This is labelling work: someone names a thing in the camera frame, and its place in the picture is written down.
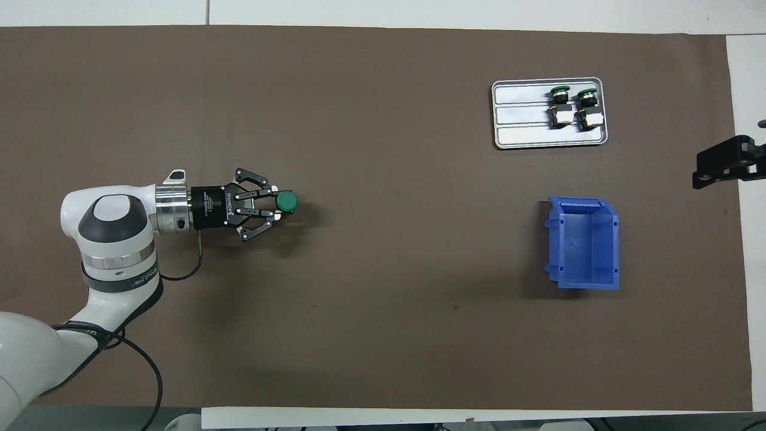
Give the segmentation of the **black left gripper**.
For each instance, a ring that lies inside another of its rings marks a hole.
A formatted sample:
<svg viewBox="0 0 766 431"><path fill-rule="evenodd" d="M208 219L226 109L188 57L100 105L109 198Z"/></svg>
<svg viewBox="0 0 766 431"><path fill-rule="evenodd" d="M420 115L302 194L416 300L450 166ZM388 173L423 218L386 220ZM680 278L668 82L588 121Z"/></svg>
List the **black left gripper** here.
<svg viewBox="0 0 766 431"><path fill-rule="evenodd" d="M260 210L259 208L235 208L230 221L230 200L244 201L247 199L276 198L282 193L279 188L271 185L262 175L250 170L238 168L235 170L235 183L251 183L256 189L242 189L233 192L233 184L221 186L198 186L190 188L190 213L194 229L233 228L237 231L242 242L248 242L263 232L268 231L279 221L281 210ZM246 228L252 219L262 223L256 228Z"/></svg>

